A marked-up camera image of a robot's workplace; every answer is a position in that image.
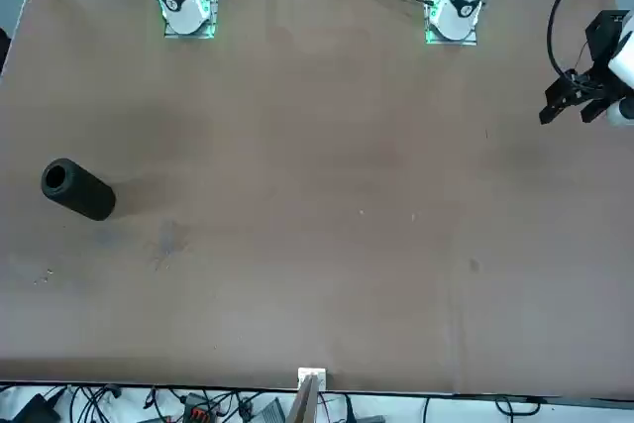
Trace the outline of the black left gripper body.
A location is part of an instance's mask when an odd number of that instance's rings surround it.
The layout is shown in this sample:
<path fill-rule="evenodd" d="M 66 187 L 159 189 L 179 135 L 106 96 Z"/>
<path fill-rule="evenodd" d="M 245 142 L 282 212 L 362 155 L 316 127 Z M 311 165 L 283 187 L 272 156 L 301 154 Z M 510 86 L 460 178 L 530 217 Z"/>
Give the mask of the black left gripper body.
<path fill-rule="evenodd" d="M 585 37 L 592 60 L 589 77 L 600 77 L 607 71 L 613 57 L 623 25 L 631 18 L 629 10 L 602 10 L 585 28 Z"/>

